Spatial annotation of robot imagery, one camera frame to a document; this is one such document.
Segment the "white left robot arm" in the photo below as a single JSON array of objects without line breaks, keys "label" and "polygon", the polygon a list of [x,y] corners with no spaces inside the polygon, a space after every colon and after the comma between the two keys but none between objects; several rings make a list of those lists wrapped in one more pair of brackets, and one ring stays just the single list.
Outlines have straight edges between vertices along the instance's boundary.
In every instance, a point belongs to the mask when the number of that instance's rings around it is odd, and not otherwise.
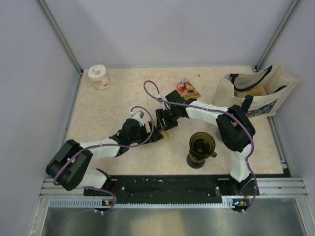
[{"label": "white left robot arm", "polygon": [[140,119],[128,118],[122,128],[113,136],[91,143],[66,141],[46,167],[46,174],[54,179],[54,184],[71,191],[76,187],[94,187],[101,194],[111,191],[110,177],[100,168],[90,169],[91,161],[118,157],[135,144],[148,144],[163,138],[157,128],[149,123],[152,131],[147,132]]}]

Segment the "brown paper coffee filter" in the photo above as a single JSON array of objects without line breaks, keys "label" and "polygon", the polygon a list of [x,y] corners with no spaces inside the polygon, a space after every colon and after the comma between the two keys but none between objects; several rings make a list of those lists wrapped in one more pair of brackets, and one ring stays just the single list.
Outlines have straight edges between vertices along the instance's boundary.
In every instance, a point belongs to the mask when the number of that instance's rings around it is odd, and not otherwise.
[{"label": "brown paper coffee filter", "polygon": [[[154,125],[156,128],[158,128],[157,119],[154,119]],[[164,138],[169,139],[169,133],[167,131],[161,130],[159,133],[163,135]]]}]

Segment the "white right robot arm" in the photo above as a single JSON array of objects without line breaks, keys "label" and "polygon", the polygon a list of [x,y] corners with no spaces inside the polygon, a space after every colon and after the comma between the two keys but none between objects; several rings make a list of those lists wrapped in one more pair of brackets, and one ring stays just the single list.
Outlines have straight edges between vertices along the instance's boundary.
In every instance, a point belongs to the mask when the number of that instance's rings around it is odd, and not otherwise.
[{"label": "white right robot arm", "polygon": [[178,126],[178,119],[190,118],[205,121],[216,126],[224,145],[231,151],[230,190],[237,195],[248,188],[254,178],[249,157],[254,150],[255,128],[239,105],[218,107],[205,104],[195,98],[185,100],[177,91],[165,98],[156,99],[162,104],[156,110],[157,129],[166,131]]}]

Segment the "dark green coffee dripper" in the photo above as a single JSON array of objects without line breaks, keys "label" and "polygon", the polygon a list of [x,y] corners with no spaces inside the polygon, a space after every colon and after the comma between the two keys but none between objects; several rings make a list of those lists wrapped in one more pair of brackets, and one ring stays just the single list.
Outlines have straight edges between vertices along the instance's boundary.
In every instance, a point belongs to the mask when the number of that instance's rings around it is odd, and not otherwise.
[{"label": "dark green coffee dripper", "polygon": [[214,138],[206,132],[194,133],[189,140],[189,153],[196,160],[215,158],[216,143]]}]

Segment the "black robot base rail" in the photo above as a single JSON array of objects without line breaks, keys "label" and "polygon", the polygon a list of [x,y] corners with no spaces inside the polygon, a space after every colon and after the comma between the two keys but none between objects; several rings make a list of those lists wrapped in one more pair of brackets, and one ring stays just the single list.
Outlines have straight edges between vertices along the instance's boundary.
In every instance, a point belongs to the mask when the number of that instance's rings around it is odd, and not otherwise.
[{"label": "black robot base rail", "polygon": [[253,196],[249,178],[239,183],[230,175],[112,175],[102,187],[120,204],[221,203],[223,196]]}]

